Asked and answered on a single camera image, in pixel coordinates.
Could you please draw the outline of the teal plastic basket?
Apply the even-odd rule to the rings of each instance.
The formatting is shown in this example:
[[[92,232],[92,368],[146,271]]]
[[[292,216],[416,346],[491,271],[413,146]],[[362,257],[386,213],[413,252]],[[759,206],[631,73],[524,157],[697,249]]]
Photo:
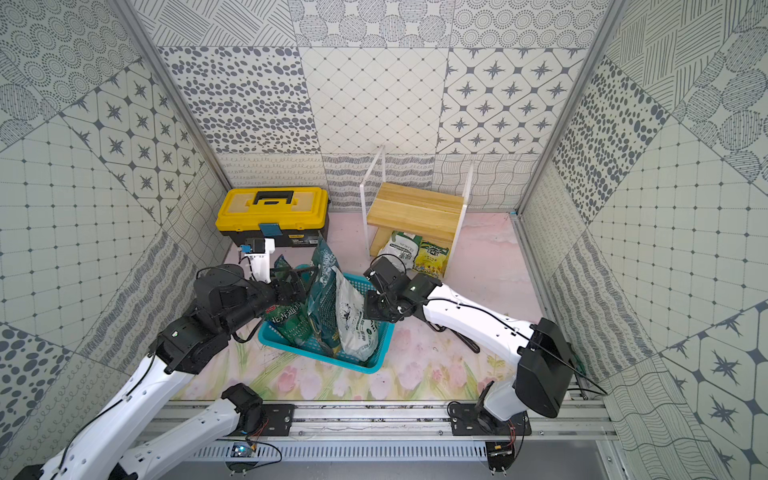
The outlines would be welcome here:
[[[373,286],[360,276],[351,274],[343,274],[363,295],[372,290]],[[325,356],[321,351],[320,344],[316,340],[315,336],[310,338],[303,346],[294,347],[291,346],[279,333],[273,328],[269,322],[258,333],[259,341],[268,347],[283,350],[289,353],[297,354],[309,359],[318,360],[321,362],[329,363],[335,366],[343,367],[349,370],[354,370],[364,374],[372,374],[377,372],[384,361],[386,353],[388,351],[390,341],[394,332],[394,327],[383,323],[375,322],[379,330],[379,342],[375,353],[366,362],[359,362],[355,358],[347,355],[342,350],[335,358]]]

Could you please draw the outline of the colourful green fertilizer bag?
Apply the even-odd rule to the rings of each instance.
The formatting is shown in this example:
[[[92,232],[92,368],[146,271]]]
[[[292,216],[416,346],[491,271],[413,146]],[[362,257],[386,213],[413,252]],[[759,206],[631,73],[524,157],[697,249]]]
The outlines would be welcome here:
[[[302,279],[309,292],[312,282],[317,276],[317,268],[305,266],[304,268],[293,268],[283,255],[280,255],[274,262],[271,270],[271,280],[273,276],[284,278],[288,272],[297,272],[302,275]],[[313,338],[314,331],[307,314],[307,301],[303,304],[292,305],[273,305],[265,313],[265,319],[275,328],[278,333],[294,347],[303,346],[310,338]]]

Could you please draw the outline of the clear white fertilizer bag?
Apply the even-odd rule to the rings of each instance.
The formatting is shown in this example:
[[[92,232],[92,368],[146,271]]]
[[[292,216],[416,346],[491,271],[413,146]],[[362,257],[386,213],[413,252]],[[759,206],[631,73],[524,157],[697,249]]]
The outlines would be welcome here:
[[[336,281],[335,312],[342,350],[359,362],[375,353],[379,342],[377,324],[365,317],[365,297],[334,267]]]

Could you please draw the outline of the white green small fertilizer bag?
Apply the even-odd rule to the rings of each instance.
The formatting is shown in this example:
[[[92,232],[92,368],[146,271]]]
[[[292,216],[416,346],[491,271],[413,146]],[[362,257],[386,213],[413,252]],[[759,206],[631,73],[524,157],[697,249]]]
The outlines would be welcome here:
[[[419,253],[422,237],[401,231],[393,231],[378,254],[389,254],[399,258],[405,268],[414,267],[415,259]]]

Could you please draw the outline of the tall dark green fertilizer bag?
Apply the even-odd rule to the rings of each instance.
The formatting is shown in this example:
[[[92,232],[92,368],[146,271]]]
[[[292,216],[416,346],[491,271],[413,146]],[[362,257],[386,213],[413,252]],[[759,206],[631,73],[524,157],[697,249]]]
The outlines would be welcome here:
[[[317,276],[310,288],[307,314],[321,351],[325,356],[335,358],[341,351],[336,319],[338,260],[324,238],[319,239],[311,260],[317,268]]]

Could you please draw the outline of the yellow small fertilizer bag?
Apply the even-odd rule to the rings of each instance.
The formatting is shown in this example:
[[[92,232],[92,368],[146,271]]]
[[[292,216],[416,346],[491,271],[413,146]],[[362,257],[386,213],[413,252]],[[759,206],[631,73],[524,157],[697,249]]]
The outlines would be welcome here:
[[[423,240],[413,261],[413,270],[435,278],[442,278],[447,270],[450,249]]]

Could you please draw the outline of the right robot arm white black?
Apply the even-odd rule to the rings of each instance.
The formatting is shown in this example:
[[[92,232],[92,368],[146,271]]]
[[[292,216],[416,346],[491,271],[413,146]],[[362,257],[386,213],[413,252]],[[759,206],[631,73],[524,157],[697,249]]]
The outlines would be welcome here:
[[[554,322],[517,320],[471,301],[441,280],[413,277],[388,257],[374,259],[364,276],[373,285],[365,297],[365,315],[397,323],[416,317],[452,330],[514,367],[513,375],[481,394],[479,410],[501,422],[530,410],[546,418],[559,415],[572,377],[572,350]]]

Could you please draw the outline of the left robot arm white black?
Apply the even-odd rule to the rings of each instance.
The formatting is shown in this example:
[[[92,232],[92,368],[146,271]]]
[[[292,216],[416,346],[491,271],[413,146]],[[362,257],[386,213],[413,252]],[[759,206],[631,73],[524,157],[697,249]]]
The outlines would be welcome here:
[[[201,413],[150,442],[136,441],[165,404],[201,373],[238,332],[260,324],[274,306],[306,300],[314,267],[280,268],[267,281],[250,280],[235,264],[202,269],[195,299],[171,322],[110,403],[43,464],[19,479],[157,479],[207,444],[234,433],[251,438],[271,425],[263,398],[243,383],[225,389]]]

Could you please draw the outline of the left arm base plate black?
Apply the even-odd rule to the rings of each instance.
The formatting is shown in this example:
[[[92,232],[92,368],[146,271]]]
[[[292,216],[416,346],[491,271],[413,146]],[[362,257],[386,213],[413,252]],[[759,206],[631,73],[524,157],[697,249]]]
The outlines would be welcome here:
[[[236,432],[248,437],[288,436],[296,410],[294,404],[262,404],[240,414]]]

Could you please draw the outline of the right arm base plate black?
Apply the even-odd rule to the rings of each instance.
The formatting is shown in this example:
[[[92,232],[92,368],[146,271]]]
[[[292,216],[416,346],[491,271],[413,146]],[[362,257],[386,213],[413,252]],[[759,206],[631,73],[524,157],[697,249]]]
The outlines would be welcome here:
[[[505,436],[511,433],[526,436],[532,433],[526,412],[513,415],[507,421],[501,421],[480,411],[475,404],[451,401],[446,407],[454,436]]]

